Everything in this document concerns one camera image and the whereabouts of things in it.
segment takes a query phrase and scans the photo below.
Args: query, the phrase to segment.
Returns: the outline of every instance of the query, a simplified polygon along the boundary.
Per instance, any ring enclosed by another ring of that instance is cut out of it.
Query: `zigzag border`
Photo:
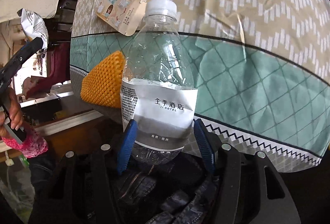
[[[302,162],[309,163],[312,166],[316,166],[320,163],[322,158],[315,156],[314,154],[303,151],[301,149],[297,149],[288,145],[284,145],[278,142],[274,142],[271,140],[267,140],[265,138],[259,138],[257,136],[254,136],[252,134],[243,132],[241,130],[236,130],[234,128],[222,125],[217,122],[213,122],[209,119],[205,119],[201,117],[201,115],[194,116],[194,121],[198,118],[201,118],[202,121],[205,124],[205,127],[210,131],[218,131],[219,133],[216,133],[217,135],[222,134],[224,138],[230,138],[231,141],[238,140],[239,143],[245,142],[247,146],[253,145],[254,148],[260,147],[261,150],[265,150],[265,152],[272,151],[272,153],[279,153],[283,156],[289,156],[293,159],[300,159]]]
[[[79,75],[81,75],[83,77],[86,77],[87,74],[88,74],[87,71],[82,70],[82,69],[80,69],[80,68],[78,68],[76,66],[73,66],[73,65],[70,65],[70,71],[73,71],[73,72],[75,72],[75,73],[77,73],[77,74],[79,74]]]

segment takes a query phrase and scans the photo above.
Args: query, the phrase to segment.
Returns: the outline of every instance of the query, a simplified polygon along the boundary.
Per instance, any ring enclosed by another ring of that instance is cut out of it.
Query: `white bottle cap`
[[[149,15],[167,15],[176,20],[177,6],[171,0],[151,0],[146,4],[145,16]]]

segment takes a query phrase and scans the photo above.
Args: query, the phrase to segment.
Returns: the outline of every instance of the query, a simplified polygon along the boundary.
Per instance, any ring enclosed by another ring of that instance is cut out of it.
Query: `plastic water bottle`
[[[131,82],[136,80],[142,84],[148,83],[179,91],[181,89],[194,89],[187,51],[184,49],[174,26],[176,16],[177,6],[170,0],[151,0],[147,3],[146,24],[136,35],[128,50],[123,81],[124,79]],[[165,103],[166,100],[160,98],[157,101],[156,99],[155,103],[161,107],[162,101]],[[168,102],[166,102],[165,108],[167,108],[166,106],[171,109]],[[180,108],[177,106],[177,104],[173,105],[173,110],[179,111]],[[158,133],[155,132],[151,136],[153,138],[158,137]],[[136,141],[132,156],[138,161],[159,165],[175,158],[181,150],[182,148],[168,151],[156,150],[155,147]]]

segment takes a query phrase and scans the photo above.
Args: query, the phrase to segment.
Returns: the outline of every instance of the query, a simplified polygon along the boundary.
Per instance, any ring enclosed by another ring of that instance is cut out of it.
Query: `red cloth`
[[[23,122],[24,130],[26,131],[26,139],[19,145],[15,139],[2,138],[3,142],[16,150],[23,153],[26,158],[36,157],[48,151],[48,144],[28,123]]]
[[[70,43],[64,42],[57,46],[52,54],[52,70],[48,77],[41,78],[25,95],[25,98],[45,92],[54,84],[70,80]]]

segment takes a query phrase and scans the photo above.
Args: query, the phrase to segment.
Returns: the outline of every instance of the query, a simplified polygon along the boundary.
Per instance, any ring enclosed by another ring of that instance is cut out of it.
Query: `cardboard box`
[[[144,0],[101,0],[96,15],[116,31],[131,36],[146,12]]]

